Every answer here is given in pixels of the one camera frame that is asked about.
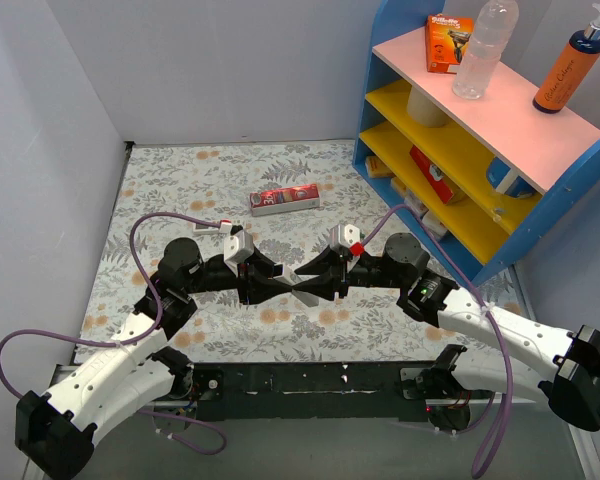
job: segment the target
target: yellow shelf board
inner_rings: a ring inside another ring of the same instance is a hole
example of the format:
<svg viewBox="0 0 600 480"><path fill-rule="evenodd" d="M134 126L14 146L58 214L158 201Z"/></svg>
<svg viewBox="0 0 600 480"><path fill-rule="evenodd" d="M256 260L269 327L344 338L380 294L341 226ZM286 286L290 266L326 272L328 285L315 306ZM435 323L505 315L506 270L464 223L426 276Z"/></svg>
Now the yellow shelf board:
<svg viewBox="0 0 600 480"><path fill-rule="evenodd" d="M389 122L365 130L360 139L382 160L396 176L431 210L449 231L478 259L486 264L508 235L470 198L457 203L442 203L429 184L409 150L412 143Z"/></svg>
<svg viewBox="0 0 600 480"><path fill-rule="evenodd" d="M411 119L407 114L410 90L406 80L398 80L368 93L366 99L505 232L513 233L541 195L518 199L496 193L486 175L493 153L453 120L444 127L429 128Z"/></svg>

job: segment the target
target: red box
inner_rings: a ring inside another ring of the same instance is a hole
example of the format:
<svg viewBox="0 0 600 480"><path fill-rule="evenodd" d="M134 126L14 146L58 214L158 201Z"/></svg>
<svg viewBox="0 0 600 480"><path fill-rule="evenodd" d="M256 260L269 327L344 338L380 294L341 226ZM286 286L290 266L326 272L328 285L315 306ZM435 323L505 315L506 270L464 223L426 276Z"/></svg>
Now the red box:
<svg viewBox="0 0 600 480"><path fill-rule="evenodd" d="M449 203L456 202L464 197L464 192L458 188L447 176L442 173L442 170L437 165L429 160L424 153L422 153L415 145L409 152L413 161L416 162L418 168L422 171L424 176L427 178L435 192L442 200L442 203L448 205Z"/></svg>
<svg viewBox="0 0 600 480"><path fill-rule="evenodd" d="M315 183L299 187L278 188L249 195L254 217L271 213L293 212L320 206L320 194Z"/></svg>

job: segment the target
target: red and white box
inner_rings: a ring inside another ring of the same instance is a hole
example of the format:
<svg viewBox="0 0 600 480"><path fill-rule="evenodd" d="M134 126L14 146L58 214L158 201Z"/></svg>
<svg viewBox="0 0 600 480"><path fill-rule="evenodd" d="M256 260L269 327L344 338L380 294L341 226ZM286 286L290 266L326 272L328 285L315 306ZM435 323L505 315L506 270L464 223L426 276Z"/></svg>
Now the red and white box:
<svg viewBox="0 0 600 480"><path fill-rule="evenodd" d="M320 206L318 185L302 185L299 187L278 188L249 196L251 214L254 217L272 213L293 212Z"/></svg>

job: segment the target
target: bottle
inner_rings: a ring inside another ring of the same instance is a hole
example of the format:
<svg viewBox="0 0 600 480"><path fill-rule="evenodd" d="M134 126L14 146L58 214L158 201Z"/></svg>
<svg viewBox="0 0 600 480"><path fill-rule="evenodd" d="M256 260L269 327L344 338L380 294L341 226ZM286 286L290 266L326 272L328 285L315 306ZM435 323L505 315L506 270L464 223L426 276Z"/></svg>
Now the bottle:
<svg viewBox="0 0 600 480"><path fill-rule="evenodd" d="M594 3L600 12L600 4ZM556 60L533 99L544 113L558 113L600 56L600 15L586 30L578 30Z"/></svg>
<svg viewBox="0 0 600 480"><path fill-rule="evenodd" d="M456 95L471 100L484 95L517 21L515 0L490 0L482 7L453 82Z"/></svg>

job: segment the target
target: clear plastic bottle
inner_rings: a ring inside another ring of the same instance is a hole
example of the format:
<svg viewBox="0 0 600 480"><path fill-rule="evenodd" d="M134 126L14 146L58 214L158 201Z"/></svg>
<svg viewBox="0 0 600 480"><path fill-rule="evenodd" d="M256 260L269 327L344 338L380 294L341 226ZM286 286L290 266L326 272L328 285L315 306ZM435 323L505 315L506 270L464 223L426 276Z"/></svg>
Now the clear plastic bottle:
<svg viewBox="0 0 600 480"><path fill-rule="evenodd" d="M484 95L517 21L515 0L490 0L482 7L453 82L456 95L471 100Z"/></svg>

